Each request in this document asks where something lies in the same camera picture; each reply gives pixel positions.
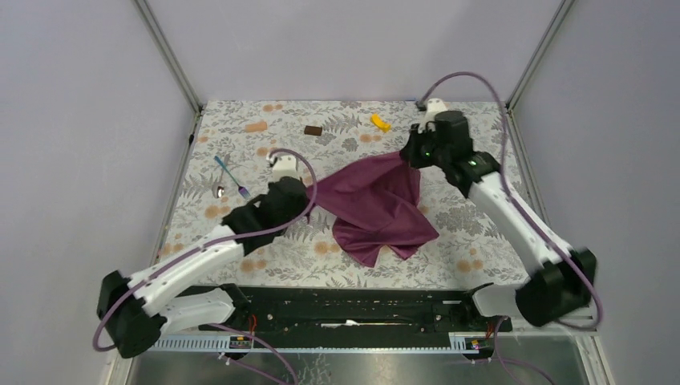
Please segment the purple cloth napkin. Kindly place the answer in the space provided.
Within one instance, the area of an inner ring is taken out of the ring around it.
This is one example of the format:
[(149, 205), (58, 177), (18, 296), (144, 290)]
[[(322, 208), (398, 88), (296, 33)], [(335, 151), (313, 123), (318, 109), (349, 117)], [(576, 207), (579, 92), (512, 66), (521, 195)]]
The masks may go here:
[(439, 236), (419, 210), (420, 182), (420, 171), (397, 152), (370, 156), (317, 181), (315, 204), (336, 216), (339, 247), (374, 268), (384, 246), (407, 260)]

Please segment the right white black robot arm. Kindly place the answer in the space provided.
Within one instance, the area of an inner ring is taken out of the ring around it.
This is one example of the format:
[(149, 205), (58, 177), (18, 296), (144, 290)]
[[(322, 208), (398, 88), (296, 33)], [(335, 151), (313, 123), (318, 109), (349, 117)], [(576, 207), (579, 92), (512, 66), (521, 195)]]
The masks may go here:
[(461, 111), (441, 111), (412, 124), (400, 157), (412, 168), (437, 167), (447, 182), (482, 211), (520, 257), (528, 280), (519, 285), (475, 289), (461, 306), (465, 327), (480, 330), (492, 316), (517, 312), (530, 325), (559, 323), (594, 300), (597, 258), (576, 250), (516, 196), (488, 152), (476, 151)]

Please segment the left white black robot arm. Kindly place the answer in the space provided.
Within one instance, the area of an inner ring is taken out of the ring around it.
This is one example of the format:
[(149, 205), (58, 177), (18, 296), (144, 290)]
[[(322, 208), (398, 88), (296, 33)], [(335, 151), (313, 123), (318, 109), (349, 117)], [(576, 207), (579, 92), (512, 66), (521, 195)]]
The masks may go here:
[[(128, 359), (148, 350), (162, 335), (179, 330), (203, 325), (249, 328), (250, 305), (236, 285), (198, 292), (192, 286), (208, 272), (272, 243), (307, 215), (316, 194), (315, 187), (285, 176), (269, 183), (267, 193), (233, 209), (183, 253), (129, 277), (109, 273), (100, 288), (96, 309), (100, 323), (93, 349), (116, 349)], [(103, 332), (112, 340), (108, 347), (99, 342)]]

